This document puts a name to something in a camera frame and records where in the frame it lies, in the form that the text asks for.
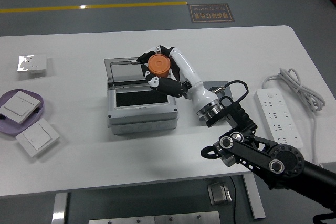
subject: purple tray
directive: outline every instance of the purple tray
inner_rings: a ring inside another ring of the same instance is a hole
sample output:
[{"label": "purple tray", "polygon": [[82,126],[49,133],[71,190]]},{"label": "purple tray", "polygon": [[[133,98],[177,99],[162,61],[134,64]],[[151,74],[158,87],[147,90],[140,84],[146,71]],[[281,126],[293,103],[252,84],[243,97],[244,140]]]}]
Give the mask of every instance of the purple tray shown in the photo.
[{"label": "purple tray", "polygon": [[34,97],[35,99],[39,100],[41,104],[38,107],[39,111],[37,113],[33,112],[32,114],[30,114],[29,117],[27,117],[26,120],[24,120],[21,124],[9,118],[0,119],[0,132],[9,135],[18,135],[19,133],[30,127],[32,124],[36,123],[44,110],[43,98],[36,93],[24,89],[14,89],[5,93],[2,97],[0,97],[0,107],[4,105],[10,98],[12,98],[12,96],[15,95],[18,91],[24,92],[31,97]]}]

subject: robot finger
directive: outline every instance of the robot finger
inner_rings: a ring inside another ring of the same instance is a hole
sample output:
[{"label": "robot finger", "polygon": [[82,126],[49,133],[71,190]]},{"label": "robot finger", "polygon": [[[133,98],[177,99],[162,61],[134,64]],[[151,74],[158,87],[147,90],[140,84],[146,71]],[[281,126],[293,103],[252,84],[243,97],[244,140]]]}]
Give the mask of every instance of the robot finger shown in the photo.
[{"label": "robot finger", "polygon": [[172,97],[181,97],[183,95],[183,87],[180,82],[169,79],[157,77],[150,73],[148,67],[145,64],[141,65],[142,74],[148,82],[151,89],[160,93],[171,95]]}]

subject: light switch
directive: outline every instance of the light switch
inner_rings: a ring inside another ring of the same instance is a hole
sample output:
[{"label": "light switch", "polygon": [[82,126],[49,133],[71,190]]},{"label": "light switch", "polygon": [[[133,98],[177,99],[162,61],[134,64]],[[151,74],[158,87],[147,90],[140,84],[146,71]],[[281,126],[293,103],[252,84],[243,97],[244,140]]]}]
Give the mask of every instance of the light switch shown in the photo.
[{"label": "light switch", "polygon": [[16,136],[31,157],[48,148],[58,138],[58,133],[43,118]]},{"label": "light switch", "polygon": [[18,91],[0,107],[0,114],[21,124],[40,104],[34,97]]},{"label": "light switch", "polygon": [[27,138],[36,150],[40,149],[51,139],[49,134],[41,127],[40,124],[37,124],[35,127],[31,127],[29,130],[25,131],[23,136]]}]

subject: gray electrical box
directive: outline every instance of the gray electrical box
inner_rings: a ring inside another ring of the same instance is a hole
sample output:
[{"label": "gray electrical box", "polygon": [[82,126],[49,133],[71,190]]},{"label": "gray electrical box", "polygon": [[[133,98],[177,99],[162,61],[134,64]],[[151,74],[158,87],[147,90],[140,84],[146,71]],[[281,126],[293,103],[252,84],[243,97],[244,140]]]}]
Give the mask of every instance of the gray electrical box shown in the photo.
[{"label": "gray electrical box", "polygon": [[105,59],[108,76],[108,127],[113,134],[174,129],[175,97],[150,88],[137,58]]}]

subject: orange bottle cap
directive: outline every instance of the orange bottle cap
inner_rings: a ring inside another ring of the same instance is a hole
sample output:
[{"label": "orange bottle cap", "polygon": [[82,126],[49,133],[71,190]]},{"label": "orange bottle cap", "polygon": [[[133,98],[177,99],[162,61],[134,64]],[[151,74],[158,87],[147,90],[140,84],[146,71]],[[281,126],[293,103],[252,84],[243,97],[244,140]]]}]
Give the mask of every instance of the orange bottle cap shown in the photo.
[{"label": "orange bottle cap", "polygon": [[148,68],[154,75],[167,78],[170,69],[170,60],[163,54],[152,55],[148,60]]}]

